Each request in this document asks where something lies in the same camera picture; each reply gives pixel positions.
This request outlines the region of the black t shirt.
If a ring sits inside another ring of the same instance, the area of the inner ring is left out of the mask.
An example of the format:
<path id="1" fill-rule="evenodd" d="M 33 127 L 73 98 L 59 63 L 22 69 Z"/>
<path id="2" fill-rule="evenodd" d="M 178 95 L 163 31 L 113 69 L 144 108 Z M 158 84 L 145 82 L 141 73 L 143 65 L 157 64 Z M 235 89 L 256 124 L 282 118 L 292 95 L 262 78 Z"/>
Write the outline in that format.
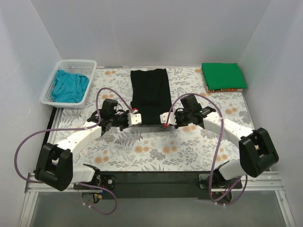
<path id="1" fill-rule="evenodd" d="M 134 70 L 130 76 L 131 107 L 139 111 L 143 125 L 161 124 L 160 115 L 168 112 L 172 105 L 167 70 Z"/>

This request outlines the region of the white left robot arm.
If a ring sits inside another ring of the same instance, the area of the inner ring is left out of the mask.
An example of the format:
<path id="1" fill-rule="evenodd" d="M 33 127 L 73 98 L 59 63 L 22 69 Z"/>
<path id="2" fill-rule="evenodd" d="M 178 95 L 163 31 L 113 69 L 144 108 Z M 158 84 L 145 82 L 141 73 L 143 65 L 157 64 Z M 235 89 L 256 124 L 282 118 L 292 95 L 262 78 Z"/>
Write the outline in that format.
<path id="1" fill-rule="evenodd" d="M 35 179 L 59 191 L 64 191 L 72 183 L 84 183 L 96 189 L 101 183 L 100 170 L 89 164 L 77 166 L 74 158 L 94 140 L 100 138 L 112 127 L 121 130 L 130 127 L 132 112 L 118 110 L 118 102 L 106 99 L 83 125 L 83 130 L 75 131 L 56 144 L 46 143 L 41 148 Z"/>

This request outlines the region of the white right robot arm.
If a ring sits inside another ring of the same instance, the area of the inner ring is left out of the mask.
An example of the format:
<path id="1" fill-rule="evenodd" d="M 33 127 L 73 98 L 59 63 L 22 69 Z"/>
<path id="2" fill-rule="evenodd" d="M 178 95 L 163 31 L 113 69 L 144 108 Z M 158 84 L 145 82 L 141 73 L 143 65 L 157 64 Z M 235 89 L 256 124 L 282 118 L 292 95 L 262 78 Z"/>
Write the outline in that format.
<path id="1" fill-rule="evenodd" d="M 192 123 L 215 132 L 220 139 L 226 139 L 239 150 L 239 159 L 227 161 L 209 176 L 209 181 L 220 188 L 227 187 L 232 179 L 248 175 L 257 177 L 279 161 L 273 141 L 264 128 L 252 129 L 223 118 L 219 108 L 202 107 L 194 94 L 180 98 L 182 111 L 174 113 L 175 127 Z"/>

